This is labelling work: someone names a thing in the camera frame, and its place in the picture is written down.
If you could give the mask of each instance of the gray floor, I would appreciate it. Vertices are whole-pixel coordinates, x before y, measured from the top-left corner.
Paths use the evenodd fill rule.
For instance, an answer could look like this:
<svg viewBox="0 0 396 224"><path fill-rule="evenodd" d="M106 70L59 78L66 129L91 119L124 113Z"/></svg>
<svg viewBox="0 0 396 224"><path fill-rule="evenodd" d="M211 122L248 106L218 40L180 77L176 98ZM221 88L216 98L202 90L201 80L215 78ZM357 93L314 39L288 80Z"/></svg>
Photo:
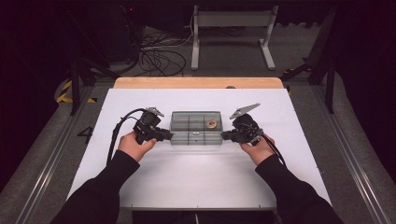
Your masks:
<svg viewBox="0 0 396 224"><path fill-rule="evenodd" d="M264 34L262 28L246 29L239 37L230 37L217 31L201 35L200 67L190 70L191 43L172 48L187 60L185 76L192 77L280 77L283 70L297 67L308 55L319 27L309 29L303 25L280 26L273 32L270 41L276 70L268 71L257 40ZM170 58L181 63L178 57ZM175 67L169 67L171 73ZM125 76L139 74L139 67ZM311 87L302 73L285 83L291 87L291 96L298 118L302 124L309 146L329 192L332 205L345 223L375 223L370 210L356 184L354 175L341 153L336 132L328 121L328 114L322 109L322 86ZM85 150L85 137L77 134L87 127L94 127L100 113L106 92L112 87L110 78L99 78L92 89L86 89L90 97L98 98L95 104L84 104L76 125L64 145L64 153L46 187L38 207L32 211L30 223L49 223L62 207L70 190L74 175ZM0 223L15 223L40 172L45 167L51 152L56 148L64 127L70 122L70 104L60 104L42 134L26 155L20 168L0 195ZM332 116L339 124L354 156L373 185L375 195L391 221L396 220L396 187L380 164L357 121L345 95L342 79L337 76L334 89L334 111ZM121 210L118 223L131 223L131 213Z"/></svg>

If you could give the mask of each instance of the white tabletop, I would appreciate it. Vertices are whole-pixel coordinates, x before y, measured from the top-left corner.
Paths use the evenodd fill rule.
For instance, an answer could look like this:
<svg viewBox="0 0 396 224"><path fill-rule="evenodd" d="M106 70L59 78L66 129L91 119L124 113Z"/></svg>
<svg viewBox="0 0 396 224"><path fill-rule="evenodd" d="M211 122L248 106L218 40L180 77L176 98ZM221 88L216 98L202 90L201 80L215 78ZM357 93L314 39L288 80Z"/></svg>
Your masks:
<svg viewBox="0 0 396 224"><path fill-rule="evenodd" d="M165 114L160 128L169 129L173 111L220 111L224 131L236 108L260 103L249 112L264 132L276 140L288 168L311 184L330 202L318 167L284 89L112 89L108 92L91 141L79 166L69 195L106 166L114 127L128 112L156 106ZM140 112L134 114L140 118ZM132 130L128 119L120 137ZM132 209L262 209L276 208L267 184L254 172L255 165L238 144L221 146L171 146L156 144L141 167L120 190L120 206Z"/></svg>

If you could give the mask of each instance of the person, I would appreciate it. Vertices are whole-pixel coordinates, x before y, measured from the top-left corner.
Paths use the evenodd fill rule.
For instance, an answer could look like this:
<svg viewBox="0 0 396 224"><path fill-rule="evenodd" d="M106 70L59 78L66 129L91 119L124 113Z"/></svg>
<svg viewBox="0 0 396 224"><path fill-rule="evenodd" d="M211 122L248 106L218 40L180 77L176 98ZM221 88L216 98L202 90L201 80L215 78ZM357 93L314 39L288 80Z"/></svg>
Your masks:
<svg viewBox="0 0 396 224"><path fill-rule="evenodd" d="M97 177L86 181L77 189L51 223L116 223L120 211L121 186L139 168L139 162L156 144L156 140L151 139L139 145L135 139L135 132L124 135L111 163ZM298 179L280 163L262 137L254 147L250 144L240 144L240 147L257 165L255 171L274 192L277 212L283 224L343 223L312 186ZM178 216L175 223L219 224L230 220L221 219L221 212L217 216L205 212L186 212L185 215Z"/></svg>

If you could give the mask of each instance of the long-sleeve black shirt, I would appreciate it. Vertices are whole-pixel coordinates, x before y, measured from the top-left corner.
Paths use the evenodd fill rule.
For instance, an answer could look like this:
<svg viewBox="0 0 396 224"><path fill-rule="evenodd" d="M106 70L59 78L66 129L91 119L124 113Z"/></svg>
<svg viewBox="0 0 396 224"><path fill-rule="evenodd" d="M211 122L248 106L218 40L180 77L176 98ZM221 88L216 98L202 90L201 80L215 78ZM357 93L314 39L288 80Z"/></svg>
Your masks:
<svg viewBox="0 0 396 224"><path fill-rule="evenodd" d="M138 168L137 161L117 150L111 163L77 189L51 223L116 223L120 188ZM284 224L343 223L309 184L282 166L276 155L260 163L256 172L274 192Z"/></svg>

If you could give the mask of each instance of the white metal frame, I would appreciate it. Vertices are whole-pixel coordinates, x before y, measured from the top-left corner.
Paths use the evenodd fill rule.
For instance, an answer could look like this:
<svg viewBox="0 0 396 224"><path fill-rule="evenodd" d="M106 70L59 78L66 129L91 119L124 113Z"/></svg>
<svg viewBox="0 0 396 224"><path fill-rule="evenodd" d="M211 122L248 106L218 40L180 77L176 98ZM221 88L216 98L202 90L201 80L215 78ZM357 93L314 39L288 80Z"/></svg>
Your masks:
<svg viewBox="0 0 396 224"><path fill-rule="evenodd" d="M266 26L264 39L260 39L260 46L269 70L275 70L268 42L276 19L278 6L267 11L199 11L194 7L194 39L192 46L191 69L198 69L199 62L199 27L208 26Z"/></svg>

